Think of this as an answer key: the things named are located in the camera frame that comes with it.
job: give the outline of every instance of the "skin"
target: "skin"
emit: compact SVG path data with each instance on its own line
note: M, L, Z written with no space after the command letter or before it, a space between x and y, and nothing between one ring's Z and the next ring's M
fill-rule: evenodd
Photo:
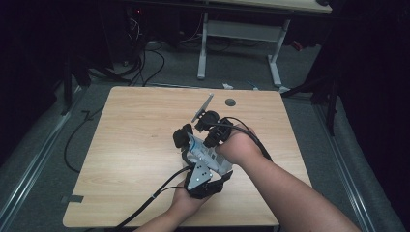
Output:
M217 147L217 152L244 169L286 231L360 231L321 194L265 159L246 134L233 130L229 139ZM177 188L170 208L136 231L174 231L206 200L190 198L185 189Z

